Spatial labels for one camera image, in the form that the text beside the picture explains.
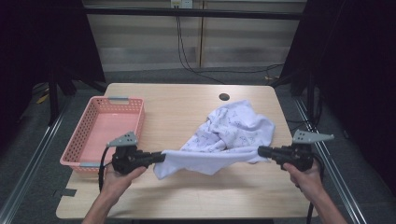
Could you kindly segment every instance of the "black horizontal bar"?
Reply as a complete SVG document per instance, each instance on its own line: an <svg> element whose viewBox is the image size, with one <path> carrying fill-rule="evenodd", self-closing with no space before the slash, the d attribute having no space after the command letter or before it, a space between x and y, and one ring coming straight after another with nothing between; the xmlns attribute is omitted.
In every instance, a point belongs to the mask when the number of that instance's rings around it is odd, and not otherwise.
<svg viewBox="0 0 396 224"><path fill-rule="evenodd" d="M267 20L298 21L303 13L297 12L261 12L261 11L229 11L213 9L186 8L155 8L155 7L84 7L87 14L95 15L136 15L136 16L172 16L172 17L212 17L212 18L244 18Z"/></svg>

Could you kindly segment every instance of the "forearm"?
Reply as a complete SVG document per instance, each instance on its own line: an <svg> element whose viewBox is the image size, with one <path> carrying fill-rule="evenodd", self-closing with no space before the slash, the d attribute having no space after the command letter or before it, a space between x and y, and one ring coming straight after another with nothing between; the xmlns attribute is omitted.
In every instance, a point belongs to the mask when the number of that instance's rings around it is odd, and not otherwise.
<svg viewBox="0 0 396 224"><path fill-rule="evenodd" d="M114 199L100 194L95 202L93 202L90 211L87 213L82 223L105 223L108 212L116 202L117 201Z"/></svg>
<svg viewBox="0 0 396 224"><path fill-rule="evenodd" d="M312 201L312 204L317 209L317 212L324 224L347 223L326 191L323 190L323 192L321 192L319 196Z"/></svg>

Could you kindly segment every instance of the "light wood surface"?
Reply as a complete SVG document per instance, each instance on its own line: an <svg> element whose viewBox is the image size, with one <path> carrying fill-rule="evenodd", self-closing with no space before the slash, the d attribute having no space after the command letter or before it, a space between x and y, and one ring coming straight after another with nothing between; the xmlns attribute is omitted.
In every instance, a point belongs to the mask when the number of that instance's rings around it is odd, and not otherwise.
<svg viewBox="0 0 396 224"><path fill-rule="evenodd" d="M227 93L229 101L219 95ZM273 147L291 144L291 135L274 89L263 86L111 84L106 96L145 100L145 121L138 147L145 151L179 149L217 107L249 100L258 114L276 124ZM84 218L99 193L97 174L73 172L59 218ZM121 218L266 218L305 217L308 201L276 163L239 162L214 175L180 171L158 180L152 166L134 180L110 217Z"/></svg>

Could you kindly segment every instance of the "white towel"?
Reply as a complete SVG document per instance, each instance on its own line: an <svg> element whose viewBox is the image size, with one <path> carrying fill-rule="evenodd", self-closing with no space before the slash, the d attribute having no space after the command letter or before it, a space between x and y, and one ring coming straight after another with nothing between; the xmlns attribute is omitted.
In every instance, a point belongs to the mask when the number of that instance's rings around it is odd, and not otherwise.
<svg viewBox="0 0 396 224"><path fill-rule="evenodd" d="M165 161L155 164L154 173L159 179L180 169L213 175L238 161L268 161L257 148L271 144L274 130L275 124L256 114L247 100L223 105L209 114L181 150L164 150Z"/></svg>

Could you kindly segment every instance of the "human arm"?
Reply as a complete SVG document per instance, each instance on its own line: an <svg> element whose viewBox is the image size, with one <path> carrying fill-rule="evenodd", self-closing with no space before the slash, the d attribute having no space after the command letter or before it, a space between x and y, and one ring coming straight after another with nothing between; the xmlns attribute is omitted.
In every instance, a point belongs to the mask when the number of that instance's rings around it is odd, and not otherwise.
<svg viewBox="0 0 396 224"><path fill-rule="evenodd" d="M142 166L134 169L128 175L120 175L114 171L113 165L109 164L102 191L93 202L82 223L105 223L111 207L119 201L120 196L131 186L132 180L141 176L145 171L146 167Z"/></svg>
<svg viewBox="0 0 396 224"><path fill-rule="evenodd" d="M305 172L300 172L289 163L283 164L283 168L290 173L291 182L299 186L305 198L315 206L323 223L347 223L329 194L323 188L316 161L312 168Z"/></svg>

